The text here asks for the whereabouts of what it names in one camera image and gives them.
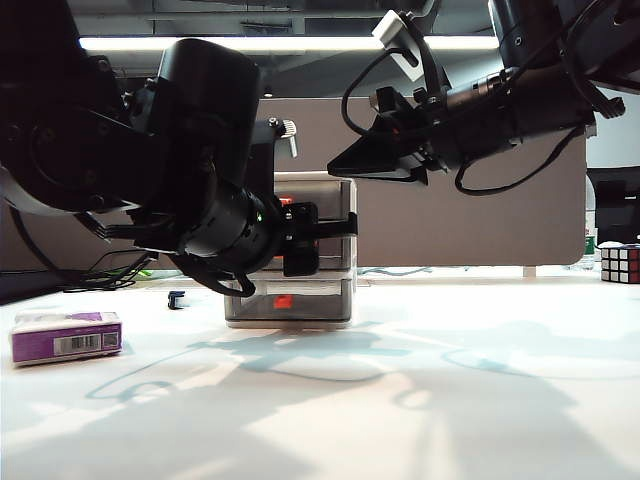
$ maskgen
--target plastic storage box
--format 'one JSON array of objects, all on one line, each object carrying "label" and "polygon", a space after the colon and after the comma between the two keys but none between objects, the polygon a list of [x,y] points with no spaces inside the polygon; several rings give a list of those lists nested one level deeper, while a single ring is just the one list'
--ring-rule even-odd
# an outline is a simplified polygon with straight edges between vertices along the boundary
[{"label": "plastic storage box", "polygon": [[[356,211],[355,183],[325,172],[276,173],[275,192],[283,203],[313,202],[320,221],[346,220]],[[282,259],[249,275],[256,293],[225,298],[227,324],[235,328],[344,328],[351,319],[355,291],[355,237],[321,239],[318,273],[285,277]]]}]

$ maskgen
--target green object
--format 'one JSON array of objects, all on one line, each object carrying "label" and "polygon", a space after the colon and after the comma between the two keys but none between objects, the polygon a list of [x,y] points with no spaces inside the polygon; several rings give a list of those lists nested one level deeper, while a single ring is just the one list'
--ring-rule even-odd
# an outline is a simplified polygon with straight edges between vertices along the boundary
[{"label": "green object", "polygon": [[584,239],[584,254],[593,255],[596,253],[596,237],[588,236]]}]

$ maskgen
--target rubik's cube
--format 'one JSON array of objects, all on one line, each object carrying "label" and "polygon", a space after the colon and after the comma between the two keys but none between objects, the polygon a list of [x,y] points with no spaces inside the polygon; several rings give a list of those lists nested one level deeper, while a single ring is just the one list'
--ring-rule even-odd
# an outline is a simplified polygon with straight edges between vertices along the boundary
[{"label": "rubik's cube", "polygon": [[603,248],[602,280],[616,283],[640,283],[640,245]]}]

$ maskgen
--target barcode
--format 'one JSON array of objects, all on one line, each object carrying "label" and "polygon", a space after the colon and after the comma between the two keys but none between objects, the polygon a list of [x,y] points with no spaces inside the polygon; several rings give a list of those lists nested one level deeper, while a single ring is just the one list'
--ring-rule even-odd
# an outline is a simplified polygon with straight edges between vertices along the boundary
[{"label": "barcode", "polygon": [[54,355],[94,352],[101,349],[100,334],[53,339]]},{"label": "barcode", "polygon": [[118,346],[118,332],[104,333],[102,334],[102,346],[103,347],[117,347]]}]

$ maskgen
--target purple box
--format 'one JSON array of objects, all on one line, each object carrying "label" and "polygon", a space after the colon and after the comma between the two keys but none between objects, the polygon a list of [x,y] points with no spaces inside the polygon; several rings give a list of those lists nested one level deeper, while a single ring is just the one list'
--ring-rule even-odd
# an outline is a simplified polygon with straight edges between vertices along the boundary
[{"label": "purple box", "polygon": [[122,323],[114,312],[30,310],[11,331],[15,365],[61,362],[122,350]]}]

